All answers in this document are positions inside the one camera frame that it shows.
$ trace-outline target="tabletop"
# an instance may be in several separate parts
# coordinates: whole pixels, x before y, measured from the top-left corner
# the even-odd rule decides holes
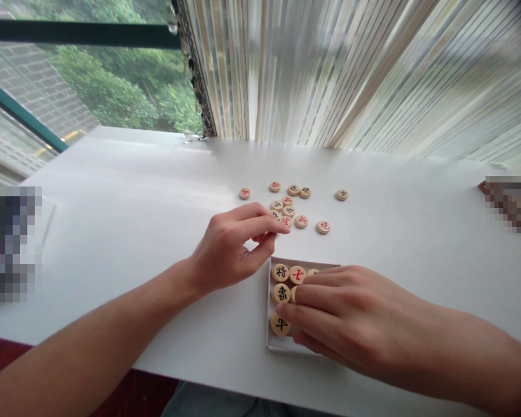
[[[366,266],[521,340],[521,233],[477,188],[491,174],[479,162],[99,127],[23,183],[41,186],[55,209],[42,276],[26,302],[0,304],[0,337],[43,341],[191,255],[214,214],[268,207],[298,184],[312,189],[295,205],[313,227],[279,236],[274,255]],[[242,187],[250,200],[239,199]],[[345,202],[333,196],[340,188]],[[332,231],[317,233],[318,220]],[[266,268],[184,310],[134,367],[341,415],[481,415],[325,358],[268,351]]]

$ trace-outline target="glass pane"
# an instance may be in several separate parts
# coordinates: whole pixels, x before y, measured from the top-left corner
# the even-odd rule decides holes
[[[2,0],[15,19],[165,24],[166,0]]]
[[[0,87],[66,144],[99,125],[202,131],[179,50],[0,42]]]
[[[13,185],[57,154],[0,109],[0,185]]]

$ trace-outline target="green foliage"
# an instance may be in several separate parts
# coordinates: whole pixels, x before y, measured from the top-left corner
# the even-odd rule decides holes
[[[195,111],[195,97],[190,84],[166,86],[159,94],[160,115],[177,131],[193,132],[203,129],[201,116]]]
[[[4,0],[12,13],[19,0]],[[166,22],[165,0],[24,0],[20,19],[100,23]],[[41,46],[101,124],[202,130],[179,50]]]
[[[99,60],[75,46],[60,46],[52,64],[106,126],[151,129],[158,112],[141,89],[106,71]]]

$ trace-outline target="brick wall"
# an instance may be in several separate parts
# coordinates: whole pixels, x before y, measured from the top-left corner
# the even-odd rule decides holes
[[[0,2],[0,19],[12,18]],[[66,137],[78,130],[89,133],[99,125],[33,44],[0,42],[0,87],[58,137]],[[83,135],[80,133],[76,137],[80,139]]]

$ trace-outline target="curtain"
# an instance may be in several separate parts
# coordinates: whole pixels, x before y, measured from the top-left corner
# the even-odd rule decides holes
[[[179,0],[211,131],[521,169],[521,2]]]

